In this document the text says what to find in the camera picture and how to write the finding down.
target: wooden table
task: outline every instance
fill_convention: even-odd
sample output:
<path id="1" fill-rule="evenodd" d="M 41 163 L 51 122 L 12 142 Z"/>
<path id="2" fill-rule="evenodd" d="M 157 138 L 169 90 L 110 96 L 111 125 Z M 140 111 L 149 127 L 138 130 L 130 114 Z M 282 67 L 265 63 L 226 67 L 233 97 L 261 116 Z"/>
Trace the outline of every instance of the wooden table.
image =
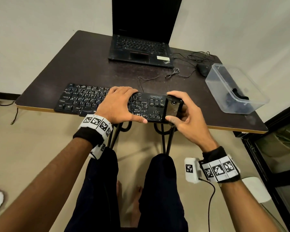
<path id="1" fill-rule="evenodd" d="M 179 90 L 187 92 L 201 108 L 210 129 L 259 134 L 267 132 L 256 112 L 249 115 L 222 112 L 205 83 L 205 77 L 197 71 L 189 78 L 175 75 L 166 80 L 164 73 L 169 73 L 170 69 L 109 61 L 111 39 L 107 35 L 77 31 L 16 100 L 17 107 L 54 112 L 53 109 L 68 83 L 101 87 L 131 86 L 139 91 L 156 94 Z M 184 56 L 191 53 L 176 48 L 171 48 L 171 51 Z M 215 62 L 221 63 L 217 56 Z M 194 70 L 192 65 L 179 59 L 175 59 L 174 65 L 180 69 L 181 75 L 189 75 Z M 160 77 L 151 81 L 138 78 L 153 78 L 158 75 Z"/>

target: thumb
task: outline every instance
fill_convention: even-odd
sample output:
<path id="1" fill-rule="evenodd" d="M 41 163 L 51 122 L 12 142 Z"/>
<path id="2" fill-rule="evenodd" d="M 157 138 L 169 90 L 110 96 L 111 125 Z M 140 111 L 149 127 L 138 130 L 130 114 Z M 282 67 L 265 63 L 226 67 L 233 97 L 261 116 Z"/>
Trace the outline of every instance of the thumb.
<path id="1" fill-rule="evenodd" d="M 165 119 L 167 121 L 170 121 L 171 123 L 173 123 L 177 128 L 180 124 L 183 123 L 183 121 L 181 121 L 179 118 L 177 118 L 175 116 L 166 116 Z"/>
<path id="2" fill-rule="evenodd" d="M 131 121 L 136 121 L 136 122 L 139 122 L 139 123 L 147 124 L 147 120 L 144 117 L 137 116 L 137 115 L 132 115 Z"/>

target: computer mouse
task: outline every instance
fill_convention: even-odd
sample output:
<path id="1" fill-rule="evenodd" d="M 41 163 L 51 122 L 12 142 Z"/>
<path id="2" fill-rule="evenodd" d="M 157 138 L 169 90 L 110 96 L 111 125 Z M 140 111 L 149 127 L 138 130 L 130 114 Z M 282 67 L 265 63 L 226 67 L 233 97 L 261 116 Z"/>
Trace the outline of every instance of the computer mouse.
<path id="1" fill-rule="evenodd" d="M 204 63 L 198 63 L 197 66 L 197 71 L 202 75 L 207 77 L 207 75 L 209 74 L 209 71 L 211 70 L 211 67 L 204 64 Z"/>

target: hand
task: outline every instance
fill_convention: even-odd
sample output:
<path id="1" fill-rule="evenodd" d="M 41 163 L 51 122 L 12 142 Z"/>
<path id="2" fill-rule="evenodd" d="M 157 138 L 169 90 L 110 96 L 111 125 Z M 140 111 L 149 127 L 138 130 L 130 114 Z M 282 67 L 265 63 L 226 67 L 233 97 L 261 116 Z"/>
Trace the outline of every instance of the hand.
<path id="1" fill-rule="evenodd" d="M 167 94 L 181 98 L 185 104 L 182 109 L 182 120 L 174 116 L 166 116 L 165 119 L 176 125 L 178 131 L 189 141 L 197 144 L 203 152 L 218 148 L 219 145 L 211 136 L 201 109 L 194 104 L 189 95 L 180 91 L 171 91 Z"/>
<path id="2" fill-rule="evenodd" d="M 144 117 L 136 116 L 128 111 L 128 101 L 137 89 L 131 87 L 112 87 L 104 101 L 99 105 L 96 115 L 106 118 L 111 124 L 119 124 L 124 121 L 137 121 L 147 123 Z"/>

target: black keyboard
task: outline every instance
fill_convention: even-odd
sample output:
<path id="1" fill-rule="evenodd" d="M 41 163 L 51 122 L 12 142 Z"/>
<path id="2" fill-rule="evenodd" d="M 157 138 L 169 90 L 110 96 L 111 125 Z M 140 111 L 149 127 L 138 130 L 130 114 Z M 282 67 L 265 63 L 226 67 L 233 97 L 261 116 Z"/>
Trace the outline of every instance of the black keyboard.
<path id="1" fill-rule="evenodd" d="M 137 50 L 155 55 L 168 56 L 165 43 L 131 39 L 119 35 L 117 35 L 115 48 Z"/>
<path id="2" fill-rule="evenodd" d="M 55 112 L 78 114 L 85 117 L 94 114 L 104 100 L 109 88 L 86 86 L 70 83 L 61 94 Z M 135 93 L 128 101 L 128 110 L 132 114 L 142 116 L 148 121 L 164 122 L 166 95 Z"/>

